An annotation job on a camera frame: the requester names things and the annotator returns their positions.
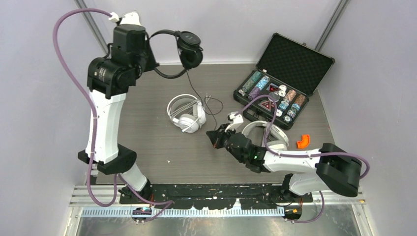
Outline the small white headphones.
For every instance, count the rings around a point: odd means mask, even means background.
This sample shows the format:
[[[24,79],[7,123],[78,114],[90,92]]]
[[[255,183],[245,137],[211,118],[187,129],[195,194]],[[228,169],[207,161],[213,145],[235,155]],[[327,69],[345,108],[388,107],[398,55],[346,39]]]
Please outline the small white headphones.
[[[183,133],[194,133],[207,122],[202,101],[191,94],[180,94],[172,98],[166,111],[171,123]]]

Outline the black headphones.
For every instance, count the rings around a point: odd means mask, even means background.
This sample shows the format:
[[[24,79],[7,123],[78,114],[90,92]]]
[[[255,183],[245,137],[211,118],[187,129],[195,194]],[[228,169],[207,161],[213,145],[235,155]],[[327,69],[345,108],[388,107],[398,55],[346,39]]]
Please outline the black headphones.
[[[149,38],[149,41],[151,38],[160,34],[172,35],[176,38],[177,50],[179,53],[180,62],[183,66],[183,70],[178,74],[167,75],[161,72],[156,66],[153,70],[159,76],[165,79],[176,79],[181,77],[188,70],[196,68],[201,64],[201,62],[203,61],[204,49],[200,46],[201,40],[196,34],[189,31],[175,31],[170,29],[162,29],[152,34]]]

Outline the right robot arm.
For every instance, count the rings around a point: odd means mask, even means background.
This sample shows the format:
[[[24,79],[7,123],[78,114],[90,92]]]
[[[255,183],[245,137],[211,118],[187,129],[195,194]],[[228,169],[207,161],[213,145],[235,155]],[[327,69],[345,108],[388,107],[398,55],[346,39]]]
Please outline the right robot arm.
[[[346,156],[345,151],[331,143],[307,151],[288,150],[288,137],[276,126],[271,129],[274,139],[259,146],[248,138],[257,126],[266,127],[267,123],[250,123],[242,132],[227,129],[227,124],[223,124],[206,135],[215,149],[225,149],[252,172],[287,172],[280,190],[288,202],[323,190],[345,197],[358,195],[362,162],[357,157]]]

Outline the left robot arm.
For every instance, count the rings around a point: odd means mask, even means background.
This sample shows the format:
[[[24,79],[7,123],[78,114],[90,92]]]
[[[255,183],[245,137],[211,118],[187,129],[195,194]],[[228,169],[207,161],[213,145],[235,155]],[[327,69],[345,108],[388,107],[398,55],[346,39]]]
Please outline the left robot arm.
[[[150,182],[136,164],[136,152],[118,143],[118,132],[128,90],[136,85],[151,58],[147,37],[143,26],[120,24],[113,30],[109,55],[89,64],[87,86],[93,101],[89,141],[78,153],[79,160],[92,161],[101,173],[121,175],[140,204],[150,199]]]

